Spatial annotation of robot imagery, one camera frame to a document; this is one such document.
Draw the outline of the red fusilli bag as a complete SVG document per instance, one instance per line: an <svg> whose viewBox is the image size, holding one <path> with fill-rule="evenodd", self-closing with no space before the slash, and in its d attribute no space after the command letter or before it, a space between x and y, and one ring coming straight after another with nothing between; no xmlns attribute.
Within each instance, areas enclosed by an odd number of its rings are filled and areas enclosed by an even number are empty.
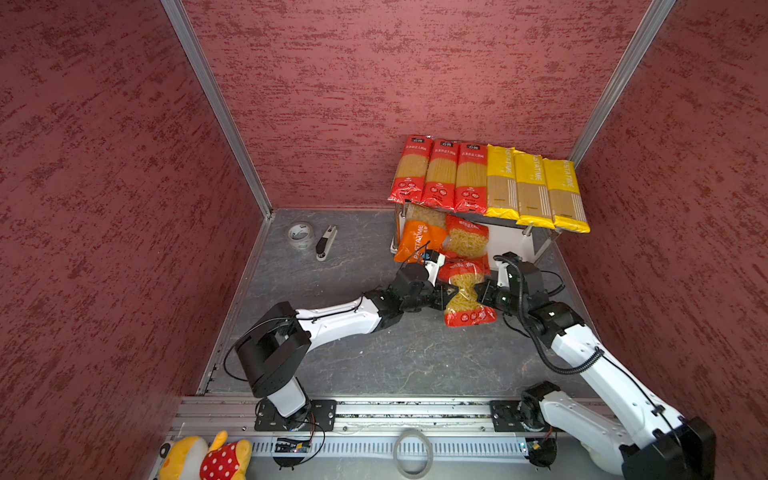
<svg viewBox="0 0 768 480"><path fill-rule="evenodd" d="M478 259L487 254L489 228L454 215L446 217L447 236L441 251L449 258Z"/></svg>
<svg viewBox="0 0 768 480"><path fill-rule="evenodd" d="M483 264L473 260L451 260L440 269L438 279L458 288L444 308L448 327L468 327L497 320L495 310L481 304L475 291L475 287L485 281L485 273Z"/></svg>

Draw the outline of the orange macaroni bag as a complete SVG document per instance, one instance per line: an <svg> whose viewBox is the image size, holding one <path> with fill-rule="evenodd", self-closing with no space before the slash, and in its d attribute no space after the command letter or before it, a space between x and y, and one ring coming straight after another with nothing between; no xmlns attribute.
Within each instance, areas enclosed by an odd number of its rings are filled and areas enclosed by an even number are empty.
<svg viewBox="0 0 768 480"><path fill-rule="evenodd" d="M408 204L405 208L405 225L402 230L396 262L414 263L420 253L431 249L444 252L448 237L447 214L431 208Z"/></svg>

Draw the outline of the yellow spaghetti bag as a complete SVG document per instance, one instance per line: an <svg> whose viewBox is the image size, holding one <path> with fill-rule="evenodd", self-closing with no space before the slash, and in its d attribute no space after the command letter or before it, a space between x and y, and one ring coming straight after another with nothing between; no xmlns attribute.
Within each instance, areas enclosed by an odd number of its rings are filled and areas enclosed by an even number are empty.
<svg viewBox="0 0 768 480"><path fill-rule="evenodd" d="M574 163L544 159L543 166L554 226L576 233L590 233Z"/></svg>
<svg viewBox="0 0 768 480"><path fill-rule="evenodd" d="M518 198L518 225L554 229L541 156L513 151Z"/></svg>

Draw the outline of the yellow spaghetti bag crosswise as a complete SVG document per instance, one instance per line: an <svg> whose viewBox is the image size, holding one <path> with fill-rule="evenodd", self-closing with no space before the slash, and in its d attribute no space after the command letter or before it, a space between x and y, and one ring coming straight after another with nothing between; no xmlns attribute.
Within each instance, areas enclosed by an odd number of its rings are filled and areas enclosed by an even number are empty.
<svg viewBox="0 0 768 480"><path fill-rule="evenodd" d="M512 148L487 146L486 215L513 221L520 218L515 150Z"/></svg>

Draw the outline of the red spaghetti bag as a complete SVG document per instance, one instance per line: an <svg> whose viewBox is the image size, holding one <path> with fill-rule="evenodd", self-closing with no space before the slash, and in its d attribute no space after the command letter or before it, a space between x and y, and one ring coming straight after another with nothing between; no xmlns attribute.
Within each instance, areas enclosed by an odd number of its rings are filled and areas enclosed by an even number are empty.
<svg viewBox="0 0 768 480"><path fill-rule="evenodd" d="M487 146L460 144L454 210L485 215L487 212Z"/></svg>
<svg viewBox="0 0 768 480"><path fill-rule="evenodd" d="M398 204L421 201L434 140L427 136L409 136L394 175L388 200Z"/></svg>
<svg viewBox="0 0 768 480"><path fill-rule="evenodd" d="M421 204L447 211L454 210L459 143L437 140L431 151Z"/></svg>

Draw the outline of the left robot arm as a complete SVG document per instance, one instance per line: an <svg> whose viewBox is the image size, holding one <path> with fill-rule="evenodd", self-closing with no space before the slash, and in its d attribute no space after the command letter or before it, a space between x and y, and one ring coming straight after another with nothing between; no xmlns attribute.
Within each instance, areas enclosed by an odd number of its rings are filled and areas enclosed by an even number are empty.
<svg viewBox="0 0 768 480"><path fill-rule="evenodd" d="M288 302L270 308L238 338L229 351L237 355L253 396L271 407L266 420L276 430L296 431L314 424L313 402L297 378L307 353L347 337L368 335L397 324L404 314L425 308L443 310L459 288L438 279L433 262L400 268L385 288L356 300L321 309L295 309Z"/></svg>

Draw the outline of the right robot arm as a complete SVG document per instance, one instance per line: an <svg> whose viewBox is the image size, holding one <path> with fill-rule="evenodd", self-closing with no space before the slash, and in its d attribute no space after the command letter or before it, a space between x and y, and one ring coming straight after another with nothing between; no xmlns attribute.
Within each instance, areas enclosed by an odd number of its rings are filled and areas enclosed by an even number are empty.
<svg viewBox="0 0 768 480"><path fill-rule="evenodd" d="M583 378L615 416L598 414L545 381L521 395L517 417L526 430L559 429L599 468L625 479L714 477L716 435L703 419L683 416L631 374L569 305L551 299L534 264L512 252L494 261L496 279L476 288L480 303L515 316L545 366Z"/></svg>

